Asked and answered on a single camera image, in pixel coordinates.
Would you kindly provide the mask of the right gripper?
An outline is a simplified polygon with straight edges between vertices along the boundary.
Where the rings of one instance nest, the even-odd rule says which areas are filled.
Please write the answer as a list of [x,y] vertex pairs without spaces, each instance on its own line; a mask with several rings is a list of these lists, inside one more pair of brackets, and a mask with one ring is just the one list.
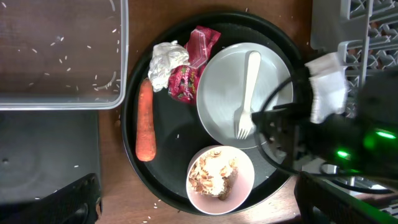
[[310,108],[301,103],[277,105],[253,113],[254,137],[260,140],[261,151],[279,164],[292,165],[297,155],[298,125],[309,117]]

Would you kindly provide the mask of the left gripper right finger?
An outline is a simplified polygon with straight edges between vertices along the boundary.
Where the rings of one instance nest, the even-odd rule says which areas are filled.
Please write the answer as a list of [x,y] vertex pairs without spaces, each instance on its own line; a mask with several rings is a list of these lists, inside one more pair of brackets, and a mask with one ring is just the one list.
[[300,172],[294,188],[294,195],[303,223],[318,223],[314,212],[333,223],[393,223],[397,219],[343,191],[327,184],[307,172]]

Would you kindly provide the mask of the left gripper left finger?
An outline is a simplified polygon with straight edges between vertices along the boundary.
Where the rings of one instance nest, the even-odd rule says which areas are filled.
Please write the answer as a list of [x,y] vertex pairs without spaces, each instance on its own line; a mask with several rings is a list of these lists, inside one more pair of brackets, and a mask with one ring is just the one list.
[[100,181],[90,173],[35,202],[1,206],[1,223],[96,223],[102,211]]

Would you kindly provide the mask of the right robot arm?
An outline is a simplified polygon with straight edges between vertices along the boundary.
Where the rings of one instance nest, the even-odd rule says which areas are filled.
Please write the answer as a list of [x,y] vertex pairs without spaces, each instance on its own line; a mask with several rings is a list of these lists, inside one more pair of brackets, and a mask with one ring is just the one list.
[[263,150],[261,136],[271,148],[287,153],[299,138],[306,151],[340,168],[336,177],[365,177],[397,190],[397,70],[371,75],[358,92],[354,118],[331,114],[320,124],[310,122],[315,92],[309,78],[306,68],[294,71],[264,106],[288,84],[297,91],[297,100],[252,114],[258,150]]

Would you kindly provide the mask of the grey plate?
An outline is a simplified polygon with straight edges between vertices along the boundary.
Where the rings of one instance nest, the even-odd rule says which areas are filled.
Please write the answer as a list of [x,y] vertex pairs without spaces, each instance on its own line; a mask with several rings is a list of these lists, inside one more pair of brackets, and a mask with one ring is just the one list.
[[236,139],[235,136],[243,108],[248,57],[252,51],[260,53],[261,64],[251,111],[260,111],[267,97],[290,77],[293,70],[279,49],[249,42],[231,45],[207,63],[197,88],[197,111],[204,129],[220,144],[240,149],[256,147],[254,130],[246,139]]

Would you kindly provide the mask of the white plastic fork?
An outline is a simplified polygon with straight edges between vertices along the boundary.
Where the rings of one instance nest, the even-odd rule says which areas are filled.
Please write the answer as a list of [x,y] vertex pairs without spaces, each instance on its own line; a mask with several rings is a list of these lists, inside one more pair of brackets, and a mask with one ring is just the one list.
[[247,53],[243,102],[241,107],[234,113],[234,133],[236,139],[246,139],[254,127],[254,123],[251,118],[251,103],[260,64],[261,54],[258,51]]

